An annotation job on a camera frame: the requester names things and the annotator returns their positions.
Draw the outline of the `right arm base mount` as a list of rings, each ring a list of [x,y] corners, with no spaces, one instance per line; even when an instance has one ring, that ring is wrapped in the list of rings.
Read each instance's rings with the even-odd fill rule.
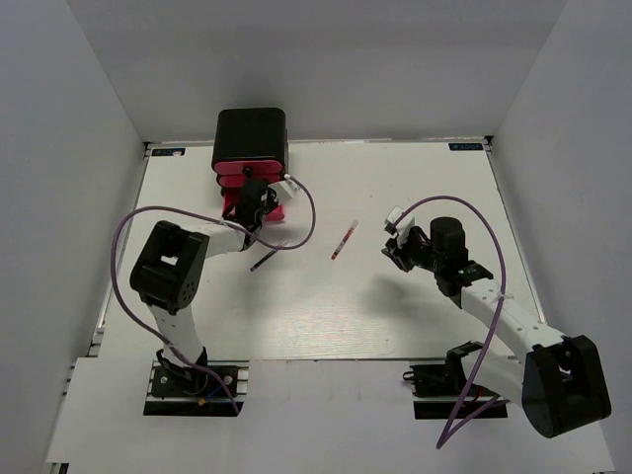
[[[476,355],[482,346],[479,342],[465,343],[448,351],[445,359],[413,364],[403,372],[403,381],[412,388],[415,420],[446,421],[449,418],[467,380],[461,360],[470,354]],[[473,384],[457,413],[457,421],[474,413],[493,396],[496,396],[496,393]],[[506,419],[507,403],[500,399],[491,408],[479,414],[477,419]]]

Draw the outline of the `red pen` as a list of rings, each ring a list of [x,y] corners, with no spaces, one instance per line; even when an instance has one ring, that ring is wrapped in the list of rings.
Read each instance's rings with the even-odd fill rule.
[[[338,256],[340,255],[340,253],[342,252],[342,250],[344,249],[344,247],[346,246],[346,244],[348,243],[349,239],[351,238],[351,236],[353,235],[353,233],[355,232],[356,228],[358,226],[358,220],[355,219],[350,227],[348,228],[348,230],[346,231],[345,235],[343,236],[343,238],[341,239],[340,243],[338,244],[338,246],[336,247],[336,249],[334,250],[334,252],[331,255],[331,260],[335,261]]]

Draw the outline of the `pink drawer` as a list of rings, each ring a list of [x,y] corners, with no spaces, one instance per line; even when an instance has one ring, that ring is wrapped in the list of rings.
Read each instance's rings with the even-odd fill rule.
[[[253,175],[278,175],[284,170],[284,164],[273,159],[247,159],[220,161],[211,168],[220,176],[243,175],[246,170]]]
[[[251,179],[265,180],[272,184],[282,179],[282,175],[253,175]],[[239,189],[244,186],[247,180],[250,179],[245,175],[225,175],[218,176],[216,179],[217,184],[223,189]]]
[[[282,204],[271,187],[244,186],[241,189],[228,190],[224,197],[222,217],[245,227],[279,222],[284,218]]]

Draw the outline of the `pink top drawer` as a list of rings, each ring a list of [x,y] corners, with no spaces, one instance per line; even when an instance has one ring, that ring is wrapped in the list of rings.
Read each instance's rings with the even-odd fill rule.
[[[246,170],[253,175],[278,175],[284,170],[284,164],[273,159],[247,159],[220,161],[211,168],[220,176],[243,175]]]

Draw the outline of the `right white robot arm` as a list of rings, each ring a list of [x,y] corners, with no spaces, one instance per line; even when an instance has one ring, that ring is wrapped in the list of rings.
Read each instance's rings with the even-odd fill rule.
[[[429,232],[400,207],[385,219],[383,254],[402,271],[434,275],[439,291],[493,330],[509,355],[469,342],[446,354],[446,383],[466,394],[480,385],[518,405],[536,431],[552,438],[610,416],[612,408],[598,349],[584,335],[569,337],[538,321],[480,264],[471,260],[461,222],[432,221]]]

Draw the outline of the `pink bottom drawer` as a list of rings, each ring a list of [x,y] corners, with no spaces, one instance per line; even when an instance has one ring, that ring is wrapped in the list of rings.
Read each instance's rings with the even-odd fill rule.
[[[284,218],[282,204],[271,187],[244,186],[241,189],[228,190],[224,197],[222,217],[245,227],[279,222]]]

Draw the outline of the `blue pen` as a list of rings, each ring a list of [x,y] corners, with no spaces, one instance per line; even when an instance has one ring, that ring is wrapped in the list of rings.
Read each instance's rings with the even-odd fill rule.
[[[259,261],[257,261],[251,268],[250,268],[250,272],[253,273],[256,270],[258,270],[264,263],[266,263],[269,259],[271,259],[273,256],[275,256],[279,251],[281,247],[286,246],[289,243],[288,240],[284,240],[280,243],[278,243],[278,245],[269,250]]]

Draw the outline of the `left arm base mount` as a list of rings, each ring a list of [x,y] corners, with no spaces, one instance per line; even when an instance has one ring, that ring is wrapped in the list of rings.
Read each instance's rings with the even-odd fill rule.
[[[233,397],[213,376],[189,366],[171,367],[157,352],[146,389],[143,415],[146,417],[233,418],[246,401],[249,365],[246,360],[211,360],[214,371]]]

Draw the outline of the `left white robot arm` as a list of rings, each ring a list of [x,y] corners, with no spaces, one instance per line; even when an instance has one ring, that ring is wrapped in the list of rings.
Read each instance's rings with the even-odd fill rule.
[[[175,382],[197,394],[208,382],[207,355],[195,327],[192,303],[206,260],[249,249],[268,214],[293,198],[286,181],[270,184],[249,179],[222,213],[222,224],[188,230],[167,220],[157,222],[136,263],[129,284],[153,315],[165,340],[160,363],[175,371]]]

